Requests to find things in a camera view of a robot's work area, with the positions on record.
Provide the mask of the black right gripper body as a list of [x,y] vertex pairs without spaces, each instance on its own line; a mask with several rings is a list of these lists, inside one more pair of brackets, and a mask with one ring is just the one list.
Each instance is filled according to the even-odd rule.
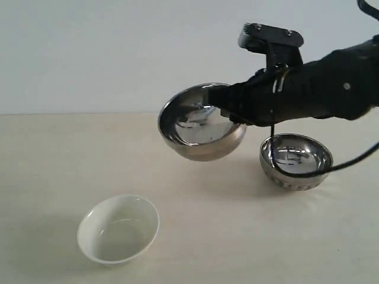
[[269,127],[299,118],[299,79],[295,72],[261,73],[230,87],[235,91],[236,108],[249,112],[251,125]]

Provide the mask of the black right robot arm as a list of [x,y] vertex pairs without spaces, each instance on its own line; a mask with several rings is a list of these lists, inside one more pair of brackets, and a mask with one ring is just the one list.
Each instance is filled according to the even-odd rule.
[[378,106],[378,36],[299,67],[216,87],[208,103],[233,122],[258,127],[300,118],[356,120]]

